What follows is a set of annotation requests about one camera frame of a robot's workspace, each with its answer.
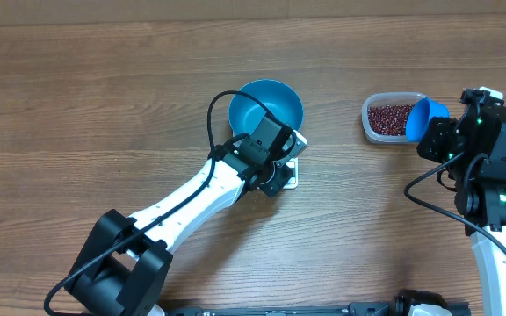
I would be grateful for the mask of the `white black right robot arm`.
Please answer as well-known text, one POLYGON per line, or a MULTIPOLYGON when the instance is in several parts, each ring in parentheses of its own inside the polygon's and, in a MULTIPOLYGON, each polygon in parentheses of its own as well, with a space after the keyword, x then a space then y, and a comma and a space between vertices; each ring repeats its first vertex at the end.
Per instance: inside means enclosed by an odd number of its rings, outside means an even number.
POLYGON ((501 92, 463 90, 466 109, 452 118, 447 108, 424 98, 408 116, 406 136, 420 157, 437 162, 431 174, 454 181, 457 209, 481 280, 484 313, 506 315, 506 106, 501 92))

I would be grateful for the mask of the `blue plastic measuring scoop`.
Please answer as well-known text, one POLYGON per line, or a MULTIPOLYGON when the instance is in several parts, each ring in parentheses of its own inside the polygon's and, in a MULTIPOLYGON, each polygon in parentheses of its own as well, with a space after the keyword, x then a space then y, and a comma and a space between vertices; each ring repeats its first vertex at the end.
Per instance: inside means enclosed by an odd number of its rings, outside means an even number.
POLYGON ((408 115, 405 131, 407 141, 420 142, 433 118, 449 116, 450 112, 443 104, 428 97, 419 100, 408 115))

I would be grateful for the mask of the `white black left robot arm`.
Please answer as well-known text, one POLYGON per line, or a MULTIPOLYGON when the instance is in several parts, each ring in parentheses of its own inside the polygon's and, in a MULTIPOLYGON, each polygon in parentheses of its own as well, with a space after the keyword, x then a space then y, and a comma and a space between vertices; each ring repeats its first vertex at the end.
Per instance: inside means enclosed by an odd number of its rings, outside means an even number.
POLYGON ((179 246, 247 192, 275 196, 295 172, 287 163, 306 146, 271 114, 253 133, 212 144, 197 175, 163 200, 128 217, 101 216, 61 288, 89 315, 162 315, 157 301, 179 246))

